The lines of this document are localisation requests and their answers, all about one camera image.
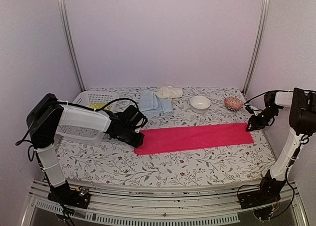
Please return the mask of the green crocodile pattern towel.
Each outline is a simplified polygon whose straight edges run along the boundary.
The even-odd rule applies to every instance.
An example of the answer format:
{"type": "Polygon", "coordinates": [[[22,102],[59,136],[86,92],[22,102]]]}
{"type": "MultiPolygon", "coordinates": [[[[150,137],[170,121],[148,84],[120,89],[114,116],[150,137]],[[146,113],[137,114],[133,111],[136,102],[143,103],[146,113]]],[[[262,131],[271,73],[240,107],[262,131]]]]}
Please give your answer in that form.
{"type": "Polygon", "coordinates": [[[89,104],[88,106],[91,109],[100,109],[103,108],[103,110],[111,110],[111,107],[107,105],[106,103],[94,103],[94,104],[89,104]]]}

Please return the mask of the pink towel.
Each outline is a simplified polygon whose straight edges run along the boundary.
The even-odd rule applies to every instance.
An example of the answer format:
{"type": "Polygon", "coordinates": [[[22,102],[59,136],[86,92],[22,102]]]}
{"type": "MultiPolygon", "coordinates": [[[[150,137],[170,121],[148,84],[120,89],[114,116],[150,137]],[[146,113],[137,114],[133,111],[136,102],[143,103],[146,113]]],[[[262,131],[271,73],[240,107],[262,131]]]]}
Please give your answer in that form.
{"type": "Polygon", "coordinates": [[[144,142],[134,152],[149,155],[252,144],[254,140],[246,126],[246,123],[231,123],[144,130],[144,142]]]}

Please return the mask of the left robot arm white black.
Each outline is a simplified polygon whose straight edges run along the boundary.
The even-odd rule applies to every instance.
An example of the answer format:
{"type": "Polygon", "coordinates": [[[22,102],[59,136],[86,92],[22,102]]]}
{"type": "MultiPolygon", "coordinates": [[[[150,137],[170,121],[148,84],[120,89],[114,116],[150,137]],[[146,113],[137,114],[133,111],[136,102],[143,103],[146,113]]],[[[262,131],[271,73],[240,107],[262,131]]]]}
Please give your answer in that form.
{"type": "Polygon", "coordinates": [[[144,134],[137,132],[147,123],[136,102],[123,112],[113,113],[106,110],[107,103],[98,109],[79,104],[60,101],[54,94],[46,94],[27,116],[28,130],[15,144],[30,143],[34,153],[29,160],[37,159],[48,181],[50,193],[48,199],[62,207],[73,206],[87,209],[91,195],[84,187],[71,189],[66,180],[54,146],[54,137],[58,127],[71,126],[92,129],[108,134],[111,138],[124,142],[134,148],[142,146],[144,134]]]}

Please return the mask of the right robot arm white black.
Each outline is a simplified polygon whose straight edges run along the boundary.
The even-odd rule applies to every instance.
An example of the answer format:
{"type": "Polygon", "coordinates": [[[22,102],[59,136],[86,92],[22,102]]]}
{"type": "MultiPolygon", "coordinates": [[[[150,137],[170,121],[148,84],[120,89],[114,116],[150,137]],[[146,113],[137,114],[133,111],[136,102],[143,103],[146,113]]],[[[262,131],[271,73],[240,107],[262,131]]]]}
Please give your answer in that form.
{"type": "Polygon", "coordinates": [[[294,88],[292,91],[271,90],[262,93],[265,108],[255,110],[245,102],[251,114],[246,131],[261,130],[271,126],[279,111],[289,108],[289,134],[282,152],[274,165],[261,179],[258,190],[238,193],[242,209],[278,202],[283,187],[288,184],[288,174],[304,145],[316,132],[316,92],[294,88]]]}

